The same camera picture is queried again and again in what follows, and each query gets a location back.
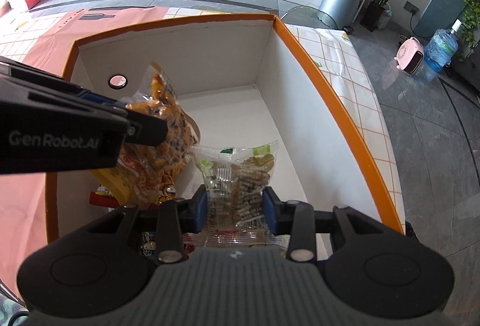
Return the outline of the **blue water bottle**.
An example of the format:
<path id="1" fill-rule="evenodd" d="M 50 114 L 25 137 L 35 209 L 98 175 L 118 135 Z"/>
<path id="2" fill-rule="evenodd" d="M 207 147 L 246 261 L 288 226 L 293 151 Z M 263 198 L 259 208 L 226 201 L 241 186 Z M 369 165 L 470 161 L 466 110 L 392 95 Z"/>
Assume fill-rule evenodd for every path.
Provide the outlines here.
<path id="1" fill-rule="evenodd" d="M 430 41 L 424 47 L 425 62 L 433 71 L 440 73 L 458 50 L 456 34 L 461 27 L 457 19 L 450 29 L 437 29 Z"/>

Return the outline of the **clear green snack bag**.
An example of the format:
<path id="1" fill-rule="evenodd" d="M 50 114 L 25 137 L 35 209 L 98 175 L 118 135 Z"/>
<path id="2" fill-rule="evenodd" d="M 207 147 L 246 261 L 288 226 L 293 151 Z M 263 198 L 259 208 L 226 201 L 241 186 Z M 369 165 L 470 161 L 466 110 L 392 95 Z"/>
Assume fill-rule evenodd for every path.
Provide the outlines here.
<path id="1" fill-rule="evenodd" d="M 194 162 L 208 194 L 213 230 L 256 229 L 263 223 L 262 192 L 277 165 L 280 142 L 255 147 L 194 146 Z"/>

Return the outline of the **pink paper mat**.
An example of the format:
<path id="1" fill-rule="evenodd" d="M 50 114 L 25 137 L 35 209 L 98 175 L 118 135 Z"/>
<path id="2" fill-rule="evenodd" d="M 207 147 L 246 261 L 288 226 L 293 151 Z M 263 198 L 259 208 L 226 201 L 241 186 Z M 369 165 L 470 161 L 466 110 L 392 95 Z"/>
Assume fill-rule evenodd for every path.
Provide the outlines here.
<path id="1" fill-rule="evenodd" d="M 19 34 L 1 35 L 1 54 L 65 79 L 72 76 L 66 66 L 73 43 L 79 38 L 109 29 L 157 21 L 167 14 L 166 7 L 123 10 L 108 8 L 113 18 L 83 18 L 88 10 L 35 18 Z M 21 263 L 47 244 L 49 215 L 56 215 L 56 203 L 45 196 L 53 189 L 56 176 L 44 173 L 1 176 L 1 287 L 19 296 L 16 275 Z"/>

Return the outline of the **orange white storage box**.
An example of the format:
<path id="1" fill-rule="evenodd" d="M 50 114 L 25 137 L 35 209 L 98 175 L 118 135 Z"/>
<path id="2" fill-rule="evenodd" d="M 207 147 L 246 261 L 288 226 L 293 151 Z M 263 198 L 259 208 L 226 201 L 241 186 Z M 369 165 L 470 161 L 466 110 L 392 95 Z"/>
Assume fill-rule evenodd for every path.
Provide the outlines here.
<path id="1" fill-rule="evenodd" d="M 151 62 L 173 83 L 202 145 L 280 142 L 271 180 L 280 199 L 350 206 L 404 230 L 355 122 L 287 24 L 255 14 L 137 23 L 79 38 L 66 66 L 71 82 L 121 99 Z"/>

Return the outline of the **orange peanut snack bag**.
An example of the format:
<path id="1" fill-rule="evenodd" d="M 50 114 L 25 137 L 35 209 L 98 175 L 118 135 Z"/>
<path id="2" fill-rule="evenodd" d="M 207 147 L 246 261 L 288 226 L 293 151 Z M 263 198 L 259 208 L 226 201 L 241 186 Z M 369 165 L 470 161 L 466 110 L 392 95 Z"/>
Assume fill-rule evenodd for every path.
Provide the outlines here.
<path id="1" fill-rule="evenodd" d="M 183 111 L 174 85 L 155 62 L 147 67 L 137 92 L 120 103 L 165 121 L 166 136 L 158 146 L 125 143 L 114 168 L 93 170 L 100 186 L 90 193 L 89 203 L 104 208 L 133 203 L 155 209 L 177 198 L 175 180 L 190 162 L 191 148 L 199 143 L 198 126 Z"/>

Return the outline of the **pink small heater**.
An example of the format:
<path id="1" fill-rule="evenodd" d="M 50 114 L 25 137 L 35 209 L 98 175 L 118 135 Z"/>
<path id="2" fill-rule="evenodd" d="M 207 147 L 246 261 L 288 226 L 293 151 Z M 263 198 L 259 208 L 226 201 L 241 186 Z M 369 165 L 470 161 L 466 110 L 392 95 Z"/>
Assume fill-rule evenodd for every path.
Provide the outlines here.
<path id="1" fill-rule="evenodd" d="M 396 68 L 408 75 L 413 75 L 424 60 L 424 48 L 417 38 L 407 38 L 394 57 Z"/>

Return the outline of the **red snack bag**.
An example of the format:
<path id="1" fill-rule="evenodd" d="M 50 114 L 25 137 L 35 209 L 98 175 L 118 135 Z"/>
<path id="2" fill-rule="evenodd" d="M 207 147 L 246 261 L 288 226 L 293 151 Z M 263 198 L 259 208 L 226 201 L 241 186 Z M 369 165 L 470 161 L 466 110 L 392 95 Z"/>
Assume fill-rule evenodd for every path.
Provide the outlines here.
<path id="1" fill-rule="evenodd" d="M 176 199 L 156 208 L 122 206 L 89 224 L 89 248 L 120 263 L 145 258 L 152 263 L 180 263 L 188 259 L 184 236 L 200 233 L 206 224 L 208 202 L 200 186 L 190 199 Z"/>

